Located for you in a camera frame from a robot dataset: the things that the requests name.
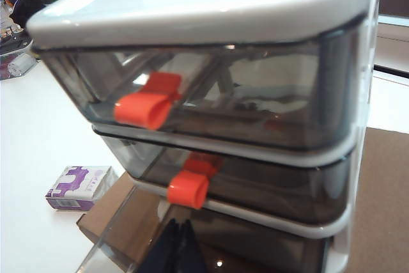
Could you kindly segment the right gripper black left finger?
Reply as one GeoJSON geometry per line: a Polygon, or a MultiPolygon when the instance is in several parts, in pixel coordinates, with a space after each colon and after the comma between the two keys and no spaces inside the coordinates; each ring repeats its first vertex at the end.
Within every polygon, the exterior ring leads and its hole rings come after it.
{"type": "Polygon", "coordinates": [[[183,272],[180,263],[180,227],[171,219],[143,262],[143,272],[183,272]]]}

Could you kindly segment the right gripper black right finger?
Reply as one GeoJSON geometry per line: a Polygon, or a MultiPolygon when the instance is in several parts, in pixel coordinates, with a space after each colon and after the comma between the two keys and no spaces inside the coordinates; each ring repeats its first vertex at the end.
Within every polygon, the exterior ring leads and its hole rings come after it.
{"type": "Polygon", "coordinates": [[[208,272],[190,220],[182,225],[182,272],[208,272]]]}

